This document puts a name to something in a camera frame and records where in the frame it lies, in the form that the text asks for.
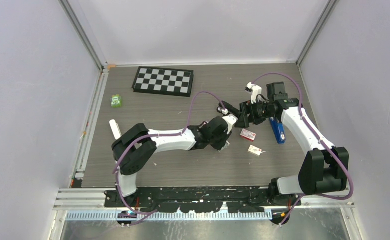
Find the white stapler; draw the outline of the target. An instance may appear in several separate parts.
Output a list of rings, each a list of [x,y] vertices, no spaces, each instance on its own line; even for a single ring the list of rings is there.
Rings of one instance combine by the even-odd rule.
[[[117,140],[121,137],[121,132],[120,132],[120,129],[119,129],[119,126],[117,124],[117,122],[113,119],[111,119],[109,121],[109,125],[110,125],[110,128],[111,128],[111,131],[113,133],[113,136],[114,136],[114,139]]]

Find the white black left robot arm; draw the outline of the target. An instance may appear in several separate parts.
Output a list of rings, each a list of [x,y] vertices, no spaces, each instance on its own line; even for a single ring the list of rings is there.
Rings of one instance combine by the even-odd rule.
[[[183,129],[157,131],[138,123],[121,134],[115,120],[110,120],[115,142],[111,148],[116,162],[113,173],[118,175],[117,200],[124,207],[136,201],[137,173],[149,159],[157,153],[167,151],[194,151],[211,146],[221,151],[228,146],[228,138],[237,119],[229,114],[217,116],[200,125],[190,125]]]

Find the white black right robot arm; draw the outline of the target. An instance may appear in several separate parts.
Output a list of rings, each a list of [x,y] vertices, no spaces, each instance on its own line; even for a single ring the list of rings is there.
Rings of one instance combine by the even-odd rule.
[[[251,99],[240,103],[236,126],[247,128],[273,118],[291,132],[305,154],[297,175],[272,180],[269,201],[281,205],[291,194],[309,196],[343,191],[348,181],[344,173],[349,161],[347,150],[335,147],[319,133],[299,100],[288,97],[283,82],[266,87],[267,97],[263,97],[261,87],[253,83],[246,85]]]

